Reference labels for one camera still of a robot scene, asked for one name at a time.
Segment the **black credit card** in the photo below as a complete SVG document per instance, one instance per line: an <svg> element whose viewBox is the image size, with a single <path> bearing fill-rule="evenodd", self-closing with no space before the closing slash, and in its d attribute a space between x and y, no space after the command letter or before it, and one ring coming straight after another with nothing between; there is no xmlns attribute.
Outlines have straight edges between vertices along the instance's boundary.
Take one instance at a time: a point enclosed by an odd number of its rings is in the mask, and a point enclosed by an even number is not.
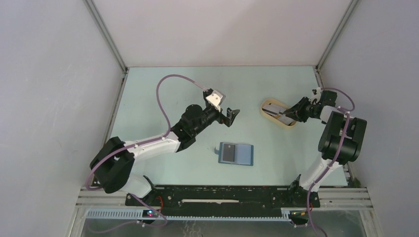
<svg viewBox="0 0 419 237"><path fill-rule="evenodd" d="M222 143L220 149L220 162L221 163L234 163L235 162L236 145L230 143Z"/></svg>

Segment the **blue card holder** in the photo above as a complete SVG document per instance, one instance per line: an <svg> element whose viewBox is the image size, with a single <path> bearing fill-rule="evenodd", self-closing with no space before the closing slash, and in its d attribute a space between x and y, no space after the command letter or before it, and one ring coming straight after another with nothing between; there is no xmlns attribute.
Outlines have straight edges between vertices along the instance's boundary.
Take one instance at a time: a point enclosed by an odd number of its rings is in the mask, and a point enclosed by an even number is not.
<svg viewBox="0 0 419 237"><path fill-rule="evenodd" d="M221 163L220 162L220 149L221 149L222 143L224 142L221 142L218 147L214 148L214 153L218 156L219 163ZM236 143L233 143L233 144L236 145L235 162L223 163L223 164L253 166L254 146L250 144L236 144Z"/></svg>

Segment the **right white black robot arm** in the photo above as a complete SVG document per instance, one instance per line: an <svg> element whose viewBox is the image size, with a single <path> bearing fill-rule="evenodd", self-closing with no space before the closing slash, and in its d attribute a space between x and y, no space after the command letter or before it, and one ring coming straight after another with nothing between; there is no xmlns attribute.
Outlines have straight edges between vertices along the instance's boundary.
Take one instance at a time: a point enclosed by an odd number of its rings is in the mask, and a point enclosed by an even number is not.
<svg viewBox="0 0 419 237"><path fill-rule="evenodd" d="M313 118L325 125L318 144L319 157L289 186L287 199L293 206L305 203L333 171L354 162L360 155L368 122L351 116L355 109L352 99L350 109L336 105L339 93L347 96L337 88L318 87L310 98L303 97L284 111L294 121L307 122Z"/></svg>

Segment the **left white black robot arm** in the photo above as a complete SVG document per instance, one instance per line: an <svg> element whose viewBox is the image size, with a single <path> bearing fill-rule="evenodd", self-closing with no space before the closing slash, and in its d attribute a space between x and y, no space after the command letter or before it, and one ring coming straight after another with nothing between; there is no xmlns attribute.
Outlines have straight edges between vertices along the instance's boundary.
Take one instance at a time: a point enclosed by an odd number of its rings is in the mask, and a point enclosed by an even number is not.
<svg viewBox="0 0 419 237"><path fill-rule="evenodd" d="M189 105L180 120L168 132L143 140L122 141L110 138L94 157L89 167L107 194L124 191L135 195L143 205L152 205L156 199L154 185L140 175L136 165L143 160L163 154L178 153L189 148L199 133L217 122L230 127L240 110L228 108L222 113L223 94L209 89L203 92L205 108Z"/></svg>

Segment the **grey card in tray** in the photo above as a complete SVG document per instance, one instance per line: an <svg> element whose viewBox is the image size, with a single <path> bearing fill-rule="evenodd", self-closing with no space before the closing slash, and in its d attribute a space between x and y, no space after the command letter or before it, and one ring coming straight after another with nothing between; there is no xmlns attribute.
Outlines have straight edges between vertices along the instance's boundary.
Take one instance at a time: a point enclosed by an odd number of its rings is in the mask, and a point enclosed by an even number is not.
<svg viewBox="0 0 419 237"><path fill-rule="evenodd" d="M286 115L280 115L278 117L278 121L286 126L291 126L295 122L292 118L289 118Z"/></svg>

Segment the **black striped card in tray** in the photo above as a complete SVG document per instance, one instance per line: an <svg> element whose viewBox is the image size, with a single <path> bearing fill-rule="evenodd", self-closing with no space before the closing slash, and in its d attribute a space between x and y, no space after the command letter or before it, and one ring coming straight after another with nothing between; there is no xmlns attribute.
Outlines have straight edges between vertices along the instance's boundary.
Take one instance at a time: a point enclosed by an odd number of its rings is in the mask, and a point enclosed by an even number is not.
<svg viewBox="0 0 419 237"><path fill-rule="evenodd" d="M262 110L265 113L275 117L282 115L286 108L278 104L268 103L262 106Z"/></svg>

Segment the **beige oval tray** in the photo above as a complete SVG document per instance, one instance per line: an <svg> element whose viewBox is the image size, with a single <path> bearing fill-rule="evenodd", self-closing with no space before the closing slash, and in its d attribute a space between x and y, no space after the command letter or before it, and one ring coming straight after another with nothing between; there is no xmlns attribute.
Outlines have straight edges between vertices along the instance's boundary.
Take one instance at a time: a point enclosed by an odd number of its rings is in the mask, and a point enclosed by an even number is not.
<svg viewBox="0 0 419 237"><path fill-rule="evenodd" d="M296 121L285 116L284 112L288 108L284 103L268 98L260 105L260 114L278 126L291 129L296 125Z"/></svg>

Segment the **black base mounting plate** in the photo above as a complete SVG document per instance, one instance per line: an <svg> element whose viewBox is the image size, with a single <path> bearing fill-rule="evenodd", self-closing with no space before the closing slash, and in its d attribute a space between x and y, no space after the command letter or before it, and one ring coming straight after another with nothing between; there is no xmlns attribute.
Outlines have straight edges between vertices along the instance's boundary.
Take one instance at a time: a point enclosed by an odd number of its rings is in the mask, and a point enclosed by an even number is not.
<svg viewBox="0 0 419 237"><path fill-rule="evenodd" d="M282 217L286 208L320 207L317 193L286 186L158 185L143 201L166 217Z"/></svg>

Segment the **right controller board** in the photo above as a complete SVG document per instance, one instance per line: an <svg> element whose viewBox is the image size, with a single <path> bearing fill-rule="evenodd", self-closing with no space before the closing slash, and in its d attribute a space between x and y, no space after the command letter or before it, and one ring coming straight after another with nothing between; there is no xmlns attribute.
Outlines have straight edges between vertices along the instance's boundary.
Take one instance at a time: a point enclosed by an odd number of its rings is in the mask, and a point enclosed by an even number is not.
<svg viewBox="0 0 419 237"><path fill-rule="evenodd" d="M292 219L292 218L297 218L297 219L308 219L308 213L309 213L309 211L302 211L302 210L299 210L299 211L290 211L290 214L289 214L289 218L290 219Z"/></svg>

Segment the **controller board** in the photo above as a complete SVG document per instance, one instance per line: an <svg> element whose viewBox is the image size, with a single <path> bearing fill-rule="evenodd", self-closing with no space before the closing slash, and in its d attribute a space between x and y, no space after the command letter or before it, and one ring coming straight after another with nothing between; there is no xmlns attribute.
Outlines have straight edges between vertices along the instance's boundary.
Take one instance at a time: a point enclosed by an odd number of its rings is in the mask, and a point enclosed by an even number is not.
<svg viewBox="0 0 419 237"><path fill-rule="evenodd" d="M144 210L142 213L143 218L159 218L159 214L157 211L153 210Z"/></svg>
<svg viewBox="0 0 419 237"><path fill-rule="evenodd" d="M309 213L309 211L302 211L302 210L299 210L299 211L290 211L290 214L289 214L289 218L290 219L292 219L292 218L297 218L297 219L308 219L308 213Z"/></svg>

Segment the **left controller board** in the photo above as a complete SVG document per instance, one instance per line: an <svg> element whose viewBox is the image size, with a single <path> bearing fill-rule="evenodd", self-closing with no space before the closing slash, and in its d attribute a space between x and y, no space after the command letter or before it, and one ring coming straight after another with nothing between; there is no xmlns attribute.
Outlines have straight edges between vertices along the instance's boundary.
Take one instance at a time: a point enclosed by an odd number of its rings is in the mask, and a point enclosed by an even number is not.
<svg viewBox="0 0 419 237"><path fill-rule="evenodd" d="M142 213L143 218L159 218L159 214L157 211L153 210L144 210Z"/></svg>

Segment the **aluminium frame rail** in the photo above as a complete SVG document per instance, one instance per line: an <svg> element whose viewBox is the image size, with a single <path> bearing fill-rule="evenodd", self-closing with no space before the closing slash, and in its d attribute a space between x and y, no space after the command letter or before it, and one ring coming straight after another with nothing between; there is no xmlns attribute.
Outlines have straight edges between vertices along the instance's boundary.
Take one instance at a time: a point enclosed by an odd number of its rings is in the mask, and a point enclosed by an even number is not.
<svg viewBox="0 0 419 237"><path fill-rule="evenodd" d="M164 207L186 203L259 204L262 208L313 208L314 210L372 210L365 188L320 188L307 197L292 197L284 186L157 186L152 194L163 200Z"/></svg>

